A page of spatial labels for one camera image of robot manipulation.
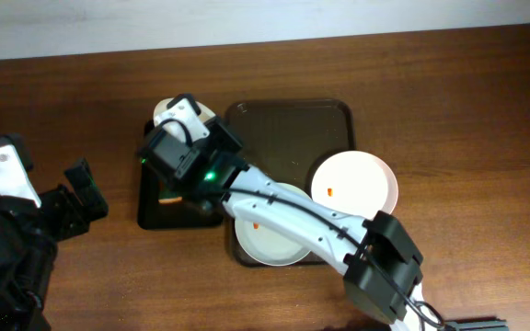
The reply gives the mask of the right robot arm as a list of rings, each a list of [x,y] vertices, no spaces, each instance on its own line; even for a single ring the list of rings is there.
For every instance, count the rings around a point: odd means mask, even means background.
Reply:
[[[335,211],[283,188],[238,156],[242,145],[218,118],[182,136],[163,120],[146,134],[138,154],[167,189],[200,209],[264,225],[332,266],[348,298],[374,320],[393,325],[414,313],[418,328],[443,330],[439,313],[418,297],[423,256],[397,218],[371,220]]]

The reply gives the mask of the pale green plate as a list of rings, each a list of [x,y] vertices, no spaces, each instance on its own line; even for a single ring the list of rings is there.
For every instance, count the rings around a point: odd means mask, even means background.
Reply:
[[[244,267],[285,267],[311,251],[258,223],[234,220],[233,256]]]

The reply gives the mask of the green and orange sponge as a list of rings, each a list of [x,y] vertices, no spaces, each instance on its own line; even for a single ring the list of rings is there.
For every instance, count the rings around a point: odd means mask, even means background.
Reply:
[[[170,189],[165,183],[159,183],[158,203],[162,205],[179,203],[183,200],[180,193]]]

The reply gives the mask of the white plate top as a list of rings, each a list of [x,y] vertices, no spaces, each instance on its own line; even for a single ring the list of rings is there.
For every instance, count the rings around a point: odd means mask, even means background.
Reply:
[[[155,107],[153,122],[155,126],[165,126],[166,120],[174,120],[189,131],[203,131],[204,123],[214,116],[212,110],[192,96],[181,95],[160,101]]]

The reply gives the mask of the pale pink plate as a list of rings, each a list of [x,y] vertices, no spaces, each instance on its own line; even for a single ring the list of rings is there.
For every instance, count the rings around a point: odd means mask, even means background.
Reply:
[[[398,181],[379,157],[361,151],[334,154],[323,161],[310,183],[314,202],[372,220],[398,203]]]

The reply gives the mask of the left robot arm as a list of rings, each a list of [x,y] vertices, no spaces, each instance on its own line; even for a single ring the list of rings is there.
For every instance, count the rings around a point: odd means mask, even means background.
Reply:
[[[59,242],[109,213],[86,159],[64,175],[68,183],[41,193],[40,204],[0,194],[0,330],[50,329],[44,307]]]

